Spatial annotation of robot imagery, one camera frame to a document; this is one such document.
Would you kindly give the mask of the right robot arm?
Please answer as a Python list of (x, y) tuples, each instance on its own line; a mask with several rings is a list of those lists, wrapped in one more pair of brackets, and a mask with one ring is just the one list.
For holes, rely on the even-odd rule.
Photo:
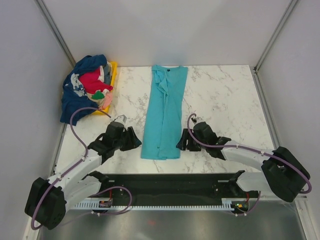
[(229, 137), (217, 136), (212, 128), (197, 117), (192, 117), (183, 129), (176, 147), (182, 151), (205, 150), (211, 157), (252, 167), (257, 172), (240, 170), (232, 178), (229, 191), (235, 197), (245, 192), (269, 192), (291, 203), (299, 194), (312, 190), (310, 174), (285, 147), (258, 149), (241, 145)]

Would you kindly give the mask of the teal t-shirt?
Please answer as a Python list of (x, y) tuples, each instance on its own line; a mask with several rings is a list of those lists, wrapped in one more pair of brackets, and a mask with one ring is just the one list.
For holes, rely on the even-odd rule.
[(151, 68), (152, 82), (140, 157), (178, 159), (182, 136), (182, 102), (188, 76), (185, 66)]

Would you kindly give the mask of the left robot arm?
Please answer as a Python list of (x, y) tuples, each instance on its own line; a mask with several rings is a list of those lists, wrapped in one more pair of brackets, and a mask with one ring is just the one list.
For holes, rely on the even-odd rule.
[(44, 179), (38, 177), (31, 185), (24, 212), (31, 217), (32, 230), (57, 227), (65, 214), (90, 196), (104, 197), (110, 191), (106, 176), (96, 168), (110, 159), (117, 150), (138, 148), (142, 142), (134, 128), (112, 121), (106, 131), (85, 146), (83, 156), (61, 172)]

